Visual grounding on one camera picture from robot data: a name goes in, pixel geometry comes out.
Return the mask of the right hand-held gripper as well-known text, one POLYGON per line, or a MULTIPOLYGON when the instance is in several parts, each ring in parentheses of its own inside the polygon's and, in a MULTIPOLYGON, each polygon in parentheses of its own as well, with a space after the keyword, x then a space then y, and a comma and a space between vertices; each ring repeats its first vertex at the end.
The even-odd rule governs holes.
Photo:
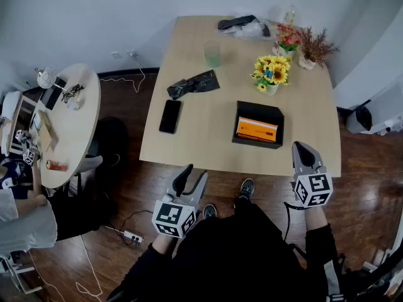
POLYGON ((325 205, 333 193, 332 177, 318 151, 303 142, 292 145, 293 191, 304 208, 325 205))

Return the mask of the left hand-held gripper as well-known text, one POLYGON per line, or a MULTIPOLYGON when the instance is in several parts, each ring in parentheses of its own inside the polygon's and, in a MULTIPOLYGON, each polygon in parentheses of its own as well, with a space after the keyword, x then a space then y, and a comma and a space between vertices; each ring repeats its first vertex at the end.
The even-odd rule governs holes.
POLYGON ((183 192, 193 164, 175 170, 168 179, 166 195, 157 200, 152 215, 152 224, 160 234, 170 237, 184 238, 196 223, 196 212, 207 185, 208 172, 203 171, 192 190, 183 192))

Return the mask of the orange box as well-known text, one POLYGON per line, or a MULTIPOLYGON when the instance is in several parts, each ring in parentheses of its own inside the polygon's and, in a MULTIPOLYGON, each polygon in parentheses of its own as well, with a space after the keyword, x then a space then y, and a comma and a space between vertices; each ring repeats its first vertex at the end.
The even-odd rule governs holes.
POLYGON ((245 138, 248 140, 274 143, 276 141, 277 129, 277 125, 251 120, 240 116, 236 128, 236 135, 239 138, 245 138))

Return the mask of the black box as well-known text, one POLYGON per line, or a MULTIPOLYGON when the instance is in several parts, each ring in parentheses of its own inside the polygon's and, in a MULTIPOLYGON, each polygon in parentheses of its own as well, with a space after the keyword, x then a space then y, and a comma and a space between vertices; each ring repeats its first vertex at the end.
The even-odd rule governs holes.
POLYGON ((232 134, 232 142, 244 145, 252 145, 255 147, 278 149, 283 146, 284 123, 285 117, 280 109, 277 107, 238 101, 234 131, 232 134), (274 143, 270 143, 262 142, 259 140, 248 140, 245 138, 239 138, 236 135, 236 128, 240 116, 251 120, 262 121, 264 123, 277 125, 278 129, 276 133, 276 141, 274 143))

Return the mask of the person's left forearm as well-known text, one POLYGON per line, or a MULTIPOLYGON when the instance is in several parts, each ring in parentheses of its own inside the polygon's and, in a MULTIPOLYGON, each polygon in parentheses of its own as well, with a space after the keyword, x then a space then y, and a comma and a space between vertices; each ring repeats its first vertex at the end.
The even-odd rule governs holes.
POLYGON ((152 293, 152 280, 164 266, 172 261, 178 239, 159 234, 137 259, 120 285, 108 296, 106 302, 140 302, 152 293))

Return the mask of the person's right forearm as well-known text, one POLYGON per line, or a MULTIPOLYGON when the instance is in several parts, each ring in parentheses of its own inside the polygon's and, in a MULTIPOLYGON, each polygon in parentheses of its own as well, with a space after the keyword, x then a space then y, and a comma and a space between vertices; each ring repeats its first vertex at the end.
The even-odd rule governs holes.
POLYGON ((322 207, 305 210, 307 268, 311 279, 319 285, 321 294, 340 293, 338 253, 331 226, 322 207))

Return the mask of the person's right shoe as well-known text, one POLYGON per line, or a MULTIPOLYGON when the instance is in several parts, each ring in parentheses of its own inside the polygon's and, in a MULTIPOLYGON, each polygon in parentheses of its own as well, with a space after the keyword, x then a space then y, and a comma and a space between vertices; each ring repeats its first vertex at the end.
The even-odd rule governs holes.
POLYGON ((238 198, 246 198, 250 200, 254 194, 254 181, 251 178, 245 179, 241 185, 241 190, 238 198))

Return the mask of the black smartphone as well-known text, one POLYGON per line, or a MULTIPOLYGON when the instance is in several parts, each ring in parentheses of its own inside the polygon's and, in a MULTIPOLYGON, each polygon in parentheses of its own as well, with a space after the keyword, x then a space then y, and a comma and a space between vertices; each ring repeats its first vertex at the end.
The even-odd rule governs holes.
POLYGON ((175 134, 179 120, 182 102, 177 100, 167 100, 162 112, 159 131, 168 134, 175 134))

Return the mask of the bin with black liner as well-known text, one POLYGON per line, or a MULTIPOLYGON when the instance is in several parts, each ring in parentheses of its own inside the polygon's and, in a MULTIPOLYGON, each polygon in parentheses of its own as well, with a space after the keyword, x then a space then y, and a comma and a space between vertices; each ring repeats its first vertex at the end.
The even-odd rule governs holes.
POLYGON ((351 133, 364 133, 372 128, 372 114, 366 106, 357 107, 346 119, 346 128, 351 133))

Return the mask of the white power strip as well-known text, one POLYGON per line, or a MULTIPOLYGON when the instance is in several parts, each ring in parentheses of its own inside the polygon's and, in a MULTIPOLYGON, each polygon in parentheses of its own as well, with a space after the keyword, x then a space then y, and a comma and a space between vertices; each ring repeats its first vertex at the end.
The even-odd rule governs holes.
POLYGON ((125 230, 123 232, 123 235, 125 236, 125 238, 129 239, 131 243, 140 244, 144 241, 143 237, 141 237, 140 235, 137 235, 136 233, 132 233, 128 230, 125 230))

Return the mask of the person's black clothed body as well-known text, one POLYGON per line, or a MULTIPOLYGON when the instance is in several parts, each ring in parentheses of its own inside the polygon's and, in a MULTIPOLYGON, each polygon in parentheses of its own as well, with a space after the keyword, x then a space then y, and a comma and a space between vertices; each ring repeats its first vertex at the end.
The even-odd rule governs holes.
POLYGON ((246 198, 234 214, 200 221, 179 245, 170 266, 184 294, 232 301, 318 302, 310 276, 282 239, 281 231, 246 198))

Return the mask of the sunflower bouquet in vase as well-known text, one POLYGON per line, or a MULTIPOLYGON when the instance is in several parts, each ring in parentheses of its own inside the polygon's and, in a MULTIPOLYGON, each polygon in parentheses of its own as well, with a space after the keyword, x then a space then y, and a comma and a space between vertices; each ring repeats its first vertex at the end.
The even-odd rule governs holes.
POLYGON ((250 74, 256 89, 268 96, 276 94, 280 85, 289 85, 290 57, 266 55, 257 58, 250 74))

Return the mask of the black chair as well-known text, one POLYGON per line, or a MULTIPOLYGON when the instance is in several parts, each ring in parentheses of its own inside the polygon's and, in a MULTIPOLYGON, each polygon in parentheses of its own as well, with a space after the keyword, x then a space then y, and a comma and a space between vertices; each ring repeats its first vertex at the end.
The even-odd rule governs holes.
POLYGON ((86 158, 101 156, 105 167, 114 167, 124 158, 128 148, 128 130, 114 116, 98 120, 86 158))

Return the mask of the crumpled black plastic bag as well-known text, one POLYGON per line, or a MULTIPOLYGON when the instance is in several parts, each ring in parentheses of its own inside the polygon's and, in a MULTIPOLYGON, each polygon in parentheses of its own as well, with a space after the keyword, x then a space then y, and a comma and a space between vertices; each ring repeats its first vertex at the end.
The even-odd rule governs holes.
POLYGON ((214 70, 198 74, 190 79, 182 79, 167 88, 172 100, 177 100, 188 93, 208 92, 220 89, 214 70))

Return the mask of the dried brown plant in vase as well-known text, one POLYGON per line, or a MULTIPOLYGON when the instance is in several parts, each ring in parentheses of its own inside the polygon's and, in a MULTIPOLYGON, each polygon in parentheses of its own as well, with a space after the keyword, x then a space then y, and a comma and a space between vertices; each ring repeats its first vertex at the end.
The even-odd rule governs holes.
POLYGON ((327 29, 321 33, 314 33, 311 27, 297 30, 300 40, 299 66, 306 70, 312 70, 316 65, 321 69, 326 67, 326 58, 336 52, 339 47, 334 42, 327 42, 327 29))

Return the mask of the red flowers in white pot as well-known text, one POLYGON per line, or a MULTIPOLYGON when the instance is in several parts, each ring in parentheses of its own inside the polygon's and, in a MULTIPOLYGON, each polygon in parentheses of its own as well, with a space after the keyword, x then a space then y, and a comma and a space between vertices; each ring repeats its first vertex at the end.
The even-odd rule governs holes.
POLYGON ((276 25, 276 42, 272 51, 276 56, 292 59, 300 45, 298 30, 292 25, 276 25))

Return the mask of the round wooden table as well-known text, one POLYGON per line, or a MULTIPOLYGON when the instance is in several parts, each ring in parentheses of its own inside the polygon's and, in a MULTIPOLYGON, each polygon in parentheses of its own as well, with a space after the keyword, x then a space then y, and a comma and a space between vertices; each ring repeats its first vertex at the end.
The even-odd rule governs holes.
POLYGON ((86 64, 73 64, 59 73, 59 77, 67 82, 69 89, 76 84, 84 86, 78 99, 81 103, 79 111, 73 111, 58 98, 53 110, 47 109, 41 101, 37 102, 34 112, 42 110, 47 113, 54 132, 59 139, 54 150, 42 152, 38 133, 33 126, 30 133, 33 142, 40 152, 40 175, 42 185, 57 188, 64 185, 77 172, 88 152, 98 122, 101 91, 98 75, 86 64), (67 164, 65 172, 50 171, 46 161, 54 160, 67 164))

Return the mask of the green translucent cup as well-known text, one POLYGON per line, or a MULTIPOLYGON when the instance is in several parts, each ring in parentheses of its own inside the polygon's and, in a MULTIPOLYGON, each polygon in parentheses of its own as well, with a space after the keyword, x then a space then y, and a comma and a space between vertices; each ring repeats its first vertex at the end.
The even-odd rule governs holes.
POLYGON ((221 63, 220 43, 213 41, 206 42, 204 44, 204 55, 206 63, 209 67, 219 67, 221 63))

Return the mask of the orange drink can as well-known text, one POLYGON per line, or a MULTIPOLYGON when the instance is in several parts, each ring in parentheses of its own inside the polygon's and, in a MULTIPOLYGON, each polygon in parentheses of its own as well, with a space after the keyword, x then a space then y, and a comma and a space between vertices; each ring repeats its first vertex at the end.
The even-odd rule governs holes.
POLYGON ((57 162, 54 160, 46 161, 46 168, 50 171, 62 171, 65 172, 68 168, 67 164, 62 162, 57 162))

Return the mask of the black and clear bags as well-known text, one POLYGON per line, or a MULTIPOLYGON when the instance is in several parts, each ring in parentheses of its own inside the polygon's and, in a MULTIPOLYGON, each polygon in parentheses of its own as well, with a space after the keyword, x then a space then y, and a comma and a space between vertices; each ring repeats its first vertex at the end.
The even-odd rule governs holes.
POLYGON ((273 26, 270 21, 262 18, 257 18, 257 20, 254 20, 246 26, 234 26, 228 30, 219 30, 219 32, 223 35, 229 35, 245 40, 274 40, 276 38, 276 26, 273 26), (270 29, 270 37, 264 37, 262 35, 262 24, 266 24, 270 29))

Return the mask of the clear plastic bottle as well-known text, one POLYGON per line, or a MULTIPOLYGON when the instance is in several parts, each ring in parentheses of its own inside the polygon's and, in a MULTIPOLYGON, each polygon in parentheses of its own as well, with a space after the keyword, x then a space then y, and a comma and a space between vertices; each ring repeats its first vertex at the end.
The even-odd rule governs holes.
POLYGON ((283 17, 283 24, 287 26, 293 26, 295 21, 295 6, 293 4, 289 5, 283 17))

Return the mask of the black glasses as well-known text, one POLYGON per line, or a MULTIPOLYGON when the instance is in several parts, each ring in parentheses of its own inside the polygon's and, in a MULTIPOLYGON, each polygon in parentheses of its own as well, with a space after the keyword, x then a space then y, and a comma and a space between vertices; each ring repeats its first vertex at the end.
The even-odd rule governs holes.
POLYGON ((83 85, 76 84, 75 86, 72 86, 69 90, 64 91, 62 94, 62 99, 61 101, 64 102, 65 104, 70 100, 70 98, 78 97, 80 91, 84 89, 83 85))

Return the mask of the long black pouch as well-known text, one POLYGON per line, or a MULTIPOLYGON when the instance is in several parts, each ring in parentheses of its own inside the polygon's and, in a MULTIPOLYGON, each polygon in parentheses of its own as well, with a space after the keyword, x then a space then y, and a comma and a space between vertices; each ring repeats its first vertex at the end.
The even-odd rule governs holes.
POLYGON ((246 26, 247 24, 257 20, 254 15, 241 16, 231 20, 220 20, 217 24, 218 30, 228 30, 234 26, 246 26))

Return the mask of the wooden box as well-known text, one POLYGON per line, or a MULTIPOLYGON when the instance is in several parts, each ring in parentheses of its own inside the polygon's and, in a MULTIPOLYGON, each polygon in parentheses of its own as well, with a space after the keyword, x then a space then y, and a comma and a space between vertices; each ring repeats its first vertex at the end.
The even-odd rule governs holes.
POLYGON ((40 143, 40 149, 42 152, 46 152, 48 150, 54 150, 59 139, 57 138, 56 133, 52 127, 52 124, 48 118, 46 112, 42 110, 38 110, 38 118, 40 119, 40 128, 38 130, 38 137, 40 143))

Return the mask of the black tablet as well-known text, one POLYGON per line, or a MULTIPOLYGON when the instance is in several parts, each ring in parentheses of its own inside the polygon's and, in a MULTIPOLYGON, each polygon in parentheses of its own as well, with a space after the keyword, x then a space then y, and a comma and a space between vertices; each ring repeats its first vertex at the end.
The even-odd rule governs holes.
POLYGON ((47 109, 53 110, 59 96, 65 91, 65 85, 66 81, 57 76, 55 83, 42 93, 40 101, 47 109))

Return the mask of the white globe desk lamp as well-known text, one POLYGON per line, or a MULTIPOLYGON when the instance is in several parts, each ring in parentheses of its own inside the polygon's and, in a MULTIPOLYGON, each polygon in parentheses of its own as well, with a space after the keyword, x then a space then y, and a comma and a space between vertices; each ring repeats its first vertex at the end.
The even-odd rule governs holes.
POLYGON ((66 93, 65 85, 67 82, 57 75, 51 67, 45 67, 43 69, 35 68, 37 73, 38 85, 43 89, 50 89, 51 87, 59 88, 62 93, 66 93))

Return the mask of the white metal frame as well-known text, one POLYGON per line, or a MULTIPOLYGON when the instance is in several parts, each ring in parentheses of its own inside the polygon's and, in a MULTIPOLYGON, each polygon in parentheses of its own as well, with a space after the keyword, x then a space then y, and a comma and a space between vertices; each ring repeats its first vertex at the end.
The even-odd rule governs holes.
POLYGON ((12 255, 8 257, 0 255, 0 276, 10 278, 16 289, 25 295, 36 293, 43 289, 41 286, 31 288, 23 279, 23 274, 32 271, 36 271, 36 268, 33 266, 25 267, 23 264, 16 263, 12 255))

